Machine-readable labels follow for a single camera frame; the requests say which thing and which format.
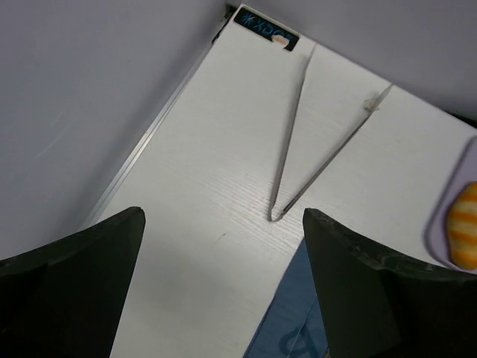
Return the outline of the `silver metal tongs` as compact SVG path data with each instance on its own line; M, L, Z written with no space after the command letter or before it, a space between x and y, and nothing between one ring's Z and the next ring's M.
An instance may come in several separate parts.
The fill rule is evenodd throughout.
M320 45L303 65L267 220L282 220L364 127L394 84Z

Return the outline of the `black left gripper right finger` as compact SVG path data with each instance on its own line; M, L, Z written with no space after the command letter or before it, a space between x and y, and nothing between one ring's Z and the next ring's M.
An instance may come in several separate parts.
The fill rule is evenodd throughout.
M474 357L476 276L414 259L316 209L303 214L332 357Z

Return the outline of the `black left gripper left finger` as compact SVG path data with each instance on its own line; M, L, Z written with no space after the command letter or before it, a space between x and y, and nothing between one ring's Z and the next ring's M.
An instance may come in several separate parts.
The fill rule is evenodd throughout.
M145 230L129 207L1 261L2 357L108 357Z

